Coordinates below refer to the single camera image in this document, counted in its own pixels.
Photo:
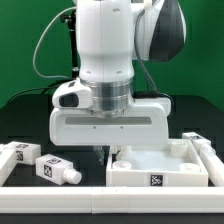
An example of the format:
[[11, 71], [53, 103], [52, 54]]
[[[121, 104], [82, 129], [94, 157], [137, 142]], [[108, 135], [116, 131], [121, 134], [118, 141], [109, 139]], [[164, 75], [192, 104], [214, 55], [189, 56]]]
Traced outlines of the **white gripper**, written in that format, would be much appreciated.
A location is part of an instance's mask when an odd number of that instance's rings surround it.
[[130, 151], [129, 146], [159, 146], [168, 143], [169, 99], [136, 99], [118, 118], [98, 118], [88, 109], [55, 108], [50, 116], [50, 139], [61, 146], [94, 146], [101, 165], [105, 164], [102, 146], [112, 146], [116, 156]]

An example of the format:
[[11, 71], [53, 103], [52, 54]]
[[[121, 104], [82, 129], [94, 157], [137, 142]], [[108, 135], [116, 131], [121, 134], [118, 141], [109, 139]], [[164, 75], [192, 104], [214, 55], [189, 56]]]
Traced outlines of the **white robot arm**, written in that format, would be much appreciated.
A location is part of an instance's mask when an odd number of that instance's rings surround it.
[[135, 96], [132, 61], [168, 61], [185, 38], [178, 0], [77, 0], [81, 68], [53, 95], [50, 140], [59, 146], [167, 146], [171, 100], [157, 90]]

